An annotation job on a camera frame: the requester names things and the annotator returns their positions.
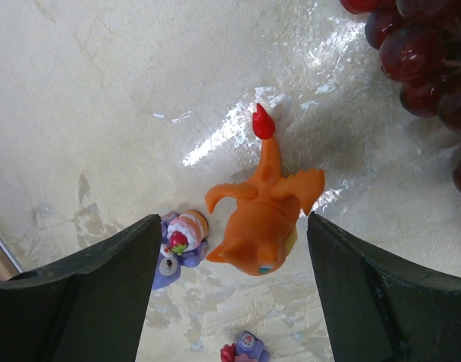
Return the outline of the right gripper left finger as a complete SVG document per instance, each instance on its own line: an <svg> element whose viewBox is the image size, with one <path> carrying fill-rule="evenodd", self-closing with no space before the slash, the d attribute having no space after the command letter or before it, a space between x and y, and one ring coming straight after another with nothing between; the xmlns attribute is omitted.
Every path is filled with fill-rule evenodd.
<svg viewBox="0 0 461 362"><path fill-rule="evenodd" d="M0 281L0 361L133 361L161 243L149 215Z"/></svg>

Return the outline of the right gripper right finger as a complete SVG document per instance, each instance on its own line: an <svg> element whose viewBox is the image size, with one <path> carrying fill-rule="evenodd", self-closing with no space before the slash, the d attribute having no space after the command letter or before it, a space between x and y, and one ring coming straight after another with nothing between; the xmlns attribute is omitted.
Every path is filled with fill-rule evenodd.
<svg viewBox="0 0 461 362"><path fill-rule="evenodd" d="M461 278L311 213L307 240L336 361L461 361Z"/></svg>

